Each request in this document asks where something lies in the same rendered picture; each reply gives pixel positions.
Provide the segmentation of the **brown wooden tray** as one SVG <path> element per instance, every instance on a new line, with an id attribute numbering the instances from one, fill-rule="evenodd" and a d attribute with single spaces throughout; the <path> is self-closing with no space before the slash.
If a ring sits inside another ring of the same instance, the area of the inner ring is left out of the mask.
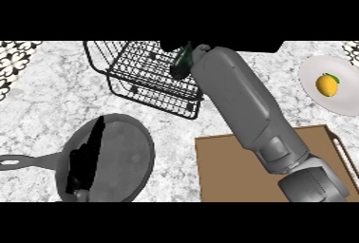
<path id="1" fill-rule="evenodd" d="M 359 171 L 348 173 L 353 162 L 339 137 L 327 126 L 311 125 L 293 128 L 310 152 L 329 164 L 348 190 L 348 202 L 359 202 Z M 200 200 L 243 202 L 286 202 L 277 187 L 283 175 L 270 175 L 255 157 L 242 148 L 233 135 L 194 139 Z"/>

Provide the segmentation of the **grey frying pan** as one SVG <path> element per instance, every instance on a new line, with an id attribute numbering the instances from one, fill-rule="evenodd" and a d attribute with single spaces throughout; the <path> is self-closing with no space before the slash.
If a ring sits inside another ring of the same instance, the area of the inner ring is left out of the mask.
<path id="1" fill-rule="evenodd" d="M 104 130 L 95 166 L 91 202 L 129 202 L 149 180 L 153 167 L 153 142 L 144 125 L 125 114 L 103 116 Z M 75 202 L 66 193 L 69 151 L 78 149 L 90 137 L 95 120 L 88 121 L 73 132 L 59 153 L 28 157 L 0 156 L 0 171 L 35 166 L 54 171 L 56 189 L 63 202 Z"/>

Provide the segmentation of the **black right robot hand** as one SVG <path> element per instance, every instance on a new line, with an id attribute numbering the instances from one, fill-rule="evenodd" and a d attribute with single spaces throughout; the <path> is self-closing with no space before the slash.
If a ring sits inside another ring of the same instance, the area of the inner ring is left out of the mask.
<path id="1" fill-rule="evenodd" d="M 162 40 L 159 42 L 160 49 L 165 52 L 169 52 L 169 51 L 184 47 L 186 45 L 187 45 L 187 42 L 181 41 L 181 40 Z"/>

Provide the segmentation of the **yellow lemon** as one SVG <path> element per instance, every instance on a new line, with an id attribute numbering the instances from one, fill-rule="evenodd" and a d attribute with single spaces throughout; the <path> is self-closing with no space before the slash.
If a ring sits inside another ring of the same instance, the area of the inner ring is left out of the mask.
<path id="1" fill-rule="evenodd" d="M 336 94 L 338 85 L 339 79 L 333 75 L 323 73 L 317 77 L 316 88 L 322 96 L 332 97 Z"/>

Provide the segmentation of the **dark purple eggplant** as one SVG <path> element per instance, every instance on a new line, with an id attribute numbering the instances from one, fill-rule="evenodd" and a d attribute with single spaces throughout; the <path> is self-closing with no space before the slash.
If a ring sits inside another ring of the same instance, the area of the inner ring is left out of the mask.
<path id="1" fill-rule="evenodd" d="M 169 75 L 174 80 L 181 80 L 187 77 L 190 73 L 192 62 L 192 43 L 187 43 L 184 47 L 180 48 L 178 55 L 169 65 Z"/>

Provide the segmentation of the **white plate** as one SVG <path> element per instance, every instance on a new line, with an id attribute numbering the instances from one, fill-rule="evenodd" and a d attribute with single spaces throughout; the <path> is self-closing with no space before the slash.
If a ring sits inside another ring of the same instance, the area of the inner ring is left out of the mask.
<path id="1" fill-rule="evenodd" d="M 316 80 L 323 73 L 339 79 L 332 97 L 317 92 Z M 345 116 L 359 116 L 359 68 L 336 57 L 314 56 L 299 66 L 298 79 L 305 93 L 324 109 Z"/>

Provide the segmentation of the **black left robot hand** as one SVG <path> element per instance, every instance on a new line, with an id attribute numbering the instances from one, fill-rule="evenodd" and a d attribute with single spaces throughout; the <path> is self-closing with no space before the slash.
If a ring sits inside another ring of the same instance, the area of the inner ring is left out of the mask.
<path id="1" fill-rule="evenodd" d="M 69 152 L 67 194 L 90 190 L 93 186 L 103 129 L 103 117 L 98 117 L 87 142 Z"/>

